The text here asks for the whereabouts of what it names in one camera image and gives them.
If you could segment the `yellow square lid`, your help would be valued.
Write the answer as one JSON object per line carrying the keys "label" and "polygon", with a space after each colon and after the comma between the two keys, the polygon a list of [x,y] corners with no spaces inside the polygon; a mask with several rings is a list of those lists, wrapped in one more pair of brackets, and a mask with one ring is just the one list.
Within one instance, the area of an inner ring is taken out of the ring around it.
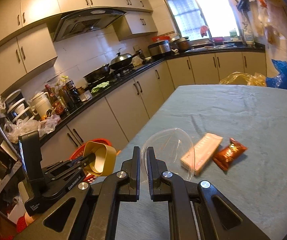
{"label": "yellow square lid", "polygon": [[85,145],[83,156],[86,157],[91,153],[95,154],[95,160],[90,161],[90,165],[85,170],[97,177],[112,174],[115,167],[116,150],[112,146],[89,141]]}

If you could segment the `clear plastic container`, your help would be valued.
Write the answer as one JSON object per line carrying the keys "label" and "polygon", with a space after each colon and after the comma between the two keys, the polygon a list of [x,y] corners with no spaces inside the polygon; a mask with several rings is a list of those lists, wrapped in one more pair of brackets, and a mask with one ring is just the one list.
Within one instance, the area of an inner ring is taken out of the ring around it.
{"label": "clear plastic container", "polygon": [[148,183],[147,149],[154,148],[156,159],[169,171],[186,181],[194,176],[195,151],[192,138],[180,128],[159,131],[146,140],[141,149],[141,181]]}

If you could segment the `orange cardboard box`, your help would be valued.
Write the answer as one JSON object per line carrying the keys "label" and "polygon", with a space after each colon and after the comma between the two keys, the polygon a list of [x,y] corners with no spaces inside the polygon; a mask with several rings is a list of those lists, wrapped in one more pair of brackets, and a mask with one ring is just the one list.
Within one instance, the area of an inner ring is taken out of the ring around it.
{"label": "orange cardboard box", "polygon": [[223,137],[206,133],[181,159],[181,165],[186,170],[193,168],[193,175],[198,175],[207,162],[212,158]]}

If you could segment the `white electric kettle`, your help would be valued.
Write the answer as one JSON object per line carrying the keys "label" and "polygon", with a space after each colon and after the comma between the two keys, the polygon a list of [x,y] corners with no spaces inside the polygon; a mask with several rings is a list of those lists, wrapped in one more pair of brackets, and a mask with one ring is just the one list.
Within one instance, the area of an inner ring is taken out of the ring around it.
{"label": "white electric kettle", "polygon": [[32,110],[37,112],[41,118],[50,117],[53,113],[53,107],[48,92],[39,92],[35,94],[29,103]]}

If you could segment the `brown snack packet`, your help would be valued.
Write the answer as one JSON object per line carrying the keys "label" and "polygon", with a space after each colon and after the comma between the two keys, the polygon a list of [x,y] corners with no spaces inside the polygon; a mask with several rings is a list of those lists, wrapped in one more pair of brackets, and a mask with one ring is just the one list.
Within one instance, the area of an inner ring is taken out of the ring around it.
{"label": "brown snack packet", "polygon": [[228,171],[232,163],[247,149],[248,148],[240,142],[230,138],[230,143],[225,148],[214,154],[212,160],[221,170]]}

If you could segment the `green cloth on counter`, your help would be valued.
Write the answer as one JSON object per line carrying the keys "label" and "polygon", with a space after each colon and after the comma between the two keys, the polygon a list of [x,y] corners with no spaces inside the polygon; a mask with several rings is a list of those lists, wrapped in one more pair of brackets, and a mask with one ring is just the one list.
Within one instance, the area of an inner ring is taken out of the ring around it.
{"label": "green cloth on counter", "polygon": [[91,93],[96,94],[110,86],[110,82],[106,81],[92,88]]}

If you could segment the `black frying pan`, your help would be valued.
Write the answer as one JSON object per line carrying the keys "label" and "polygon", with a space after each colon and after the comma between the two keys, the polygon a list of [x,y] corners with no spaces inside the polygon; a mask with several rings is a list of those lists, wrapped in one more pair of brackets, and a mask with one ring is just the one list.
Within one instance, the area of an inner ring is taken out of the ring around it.
{"label": "black frying pan", "polygon": [[110,74],[110,66],[109,64],[104,64],[101,67],[97,68],[96,70],[90,72],[86,76],[84,76],[84,80],[88,83],[95,83],[99,81],[100,79],[106,78]]}

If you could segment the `blue-green tablecloth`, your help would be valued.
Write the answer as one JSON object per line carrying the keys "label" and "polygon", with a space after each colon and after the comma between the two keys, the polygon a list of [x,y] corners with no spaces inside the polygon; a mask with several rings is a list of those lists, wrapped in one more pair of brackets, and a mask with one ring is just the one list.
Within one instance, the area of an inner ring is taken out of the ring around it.
{"label": "blue-green tablecloth", "polygon": [[270,239],[287,239],[287,90],[241,85],[180,86],[116,158],[165,129],[194,143],[207,133],[219,148],[192,178],[209,181]]}

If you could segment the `black wok with lid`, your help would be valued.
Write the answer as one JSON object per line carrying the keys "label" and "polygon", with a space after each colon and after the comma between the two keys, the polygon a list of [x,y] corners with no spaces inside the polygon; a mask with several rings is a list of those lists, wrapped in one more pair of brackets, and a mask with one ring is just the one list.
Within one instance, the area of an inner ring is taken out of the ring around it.
{"label": "black wok with lid", "polygon": [[131,64],[132,59],[142,53],[142,50],[138,50],[135,54],[131,55],[129,53],[121,54],[117,53],[117,56],[111,60],[110,69],[118,70]]}

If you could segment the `silver rice cooker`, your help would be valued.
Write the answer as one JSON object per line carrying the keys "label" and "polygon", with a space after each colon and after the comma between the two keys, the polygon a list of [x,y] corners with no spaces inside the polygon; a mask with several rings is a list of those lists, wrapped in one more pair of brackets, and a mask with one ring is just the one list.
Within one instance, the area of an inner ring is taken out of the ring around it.
{"label": "silver rice cooker", "polygon": [[150,52],[151,57],[154,59],[169,56],[172,53],[168,40],[161,40],[152,43],[148,46],[148,50]]}

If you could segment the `yellow plastic bag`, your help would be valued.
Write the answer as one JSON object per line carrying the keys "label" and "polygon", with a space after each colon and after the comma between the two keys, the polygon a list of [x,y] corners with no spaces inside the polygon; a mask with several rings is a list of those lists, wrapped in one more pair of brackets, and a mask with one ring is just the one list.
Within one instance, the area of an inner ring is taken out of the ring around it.
{"label": "yellow plastic bag", "polygon": [[220,85],[247,85],[266,87],[266,77],[262,74],[254,75],[242,72],[234,72],[219,81]]}

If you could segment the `range hood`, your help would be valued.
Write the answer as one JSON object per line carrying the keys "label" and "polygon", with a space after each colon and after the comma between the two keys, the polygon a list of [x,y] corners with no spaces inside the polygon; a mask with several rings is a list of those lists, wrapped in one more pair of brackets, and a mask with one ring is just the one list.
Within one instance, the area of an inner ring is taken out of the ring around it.
{"label": "range hood", "polygon": [[60,19],[53,41],[59,42],[76,35],[104,29],[125,14],[125,11],[111,7],[74,11]]}

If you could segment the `brown pot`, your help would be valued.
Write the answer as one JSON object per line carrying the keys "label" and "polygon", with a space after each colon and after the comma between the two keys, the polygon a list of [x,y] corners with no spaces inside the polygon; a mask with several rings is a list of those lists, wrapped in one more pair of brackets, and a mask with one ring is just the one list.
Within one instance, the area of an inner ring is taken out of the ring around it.
{"label": "brown pot", "polygon": [[189,37],[181,37],[175,41],[180,52],[186,52],[192,48]]}

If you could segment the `blue plastic bag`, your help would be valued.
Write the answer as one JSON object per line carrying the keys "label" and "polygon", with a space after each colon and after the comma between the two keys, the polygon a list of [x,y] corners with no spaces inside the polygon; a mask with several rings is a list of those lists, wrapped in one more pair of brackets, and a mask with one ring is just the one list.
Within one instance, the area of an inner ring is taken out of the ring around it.
{"label": "blue plastic bag", "polygon": [[287,90],[287,62],[272,59],[272,64],[278,71],[275,77],[267,77],[265,82],[267,87]]}

